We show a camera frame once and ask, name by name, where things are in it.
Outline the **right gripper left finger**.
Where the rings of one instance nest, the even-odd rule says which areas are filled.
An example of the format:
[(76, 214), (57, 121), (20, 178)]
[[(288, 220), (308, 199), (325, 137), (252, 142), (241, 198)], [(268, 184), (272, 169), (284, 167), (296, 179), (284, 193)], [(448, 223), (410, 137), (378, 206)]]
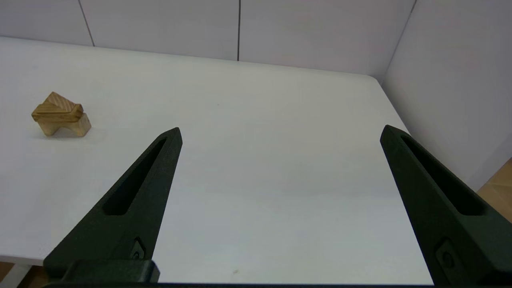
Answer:
[(44, 259), (51, 282), (157, 282), (152, 260), (182, 147), (159, 135)]

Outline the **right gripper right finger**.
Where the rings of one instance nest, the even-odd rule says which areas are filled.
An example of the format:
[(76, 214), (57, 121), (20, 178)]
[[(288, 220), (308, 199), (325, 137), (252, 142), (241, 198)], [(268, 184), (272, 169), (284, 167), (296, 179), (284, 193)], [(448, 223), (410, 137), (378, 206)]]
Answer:
[(380, 143), (433, 283), (510, 288), (510, 221), (405, 131)]

